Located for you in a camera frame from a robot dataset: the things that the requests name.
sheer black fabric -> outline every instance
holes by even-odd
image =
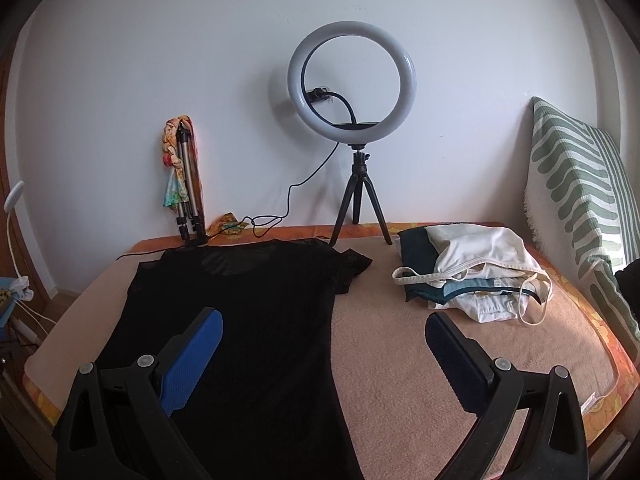
[[[370,262],[314,239],[167,251],[138,267],[96,364],[157,354],[212,306],[222,341],[172,415],[210,475],[362,480],[331,372],[331,318],[335,294]]]

metal screw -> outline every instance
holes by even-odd
[[[152,355],[144,354],[138,358],[138,366],[141,368],[146,368],[148,366],[151,366],[153,363],[154,363],[154,357]]]
[[[498,357],[495,361],[495,367],[498,370],[502,370],[503,372],[508,372],[511,370],[511,361],[505,359],[504,357]]]
[[[569,376],[569,370],[563,366],[557,366],[554,371],[558,377],[562,377],[563,379],[566,379]]]
[[[87,375],[93,369],[94,369],[93,363],[84,363],[81,367],[78,368],[78,371],[82,375]]]

black tripod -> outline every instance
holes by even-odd
[[[352,196],[353,224],[355,225],[360,222],[360,205],[362,203],[363,184],[367,188],[367,193],[369,194],[369,199],[371,200],[373,211],[375,211],[376,217],[378,218],[378,223],[380,224],[382,235],[385,237],[385,242],[388,245],[391,245],[391,236],[389,236],[389,229],[386,228],[385,217],[382,214],[382,208],[380,207],[380,202],[378,201],[378,197],[376,196],[376,190],[373,188],[373,183],[369,178],[369,175],[367,174],[366,161],[369,158],[369,154],[362,153],[362,150],[364,150],[366,144],[350,144],[350,146],[351,149],[354,150],[351,176],[349,177],[349,181],[347,182],[347,189],[344,190],[344,197],[342,198],[342,204],[340,204],[340,211],[338,212],[338,218],[335,221],[334,232],[331,235],[331,241],[329,242],[329,245],[333,247],[336,240],[338,239],[338,235],[340,234],[340,229],[342,228],[342,224],[344,223],[344,218],[347,215],[347,209],[349,208],[349,203],[351,202]]]

blue gripper pad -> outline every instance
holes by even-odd
[[[222,327],[222,314],[217,310],[211,311],[165,372],[160,405],[167,416],[187,404],[222,339]]]
[[[474,360],[474,357],[479,357],[476,346],[484,354],[480,345],[464,337],[446,314],[431,314],[427,318],[424,332],[427,345],[446,375],[462,408],[468,413],[481,416],[488,406],[493,372],[486,362],[479,366],[478,359]]]

green and white striped pillow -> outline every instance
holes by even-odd
[[[600,312],[636,365],[638,322],[617,270],[640,257],[638,207],[610,135],[533,99],[525,206],[534,240]]]

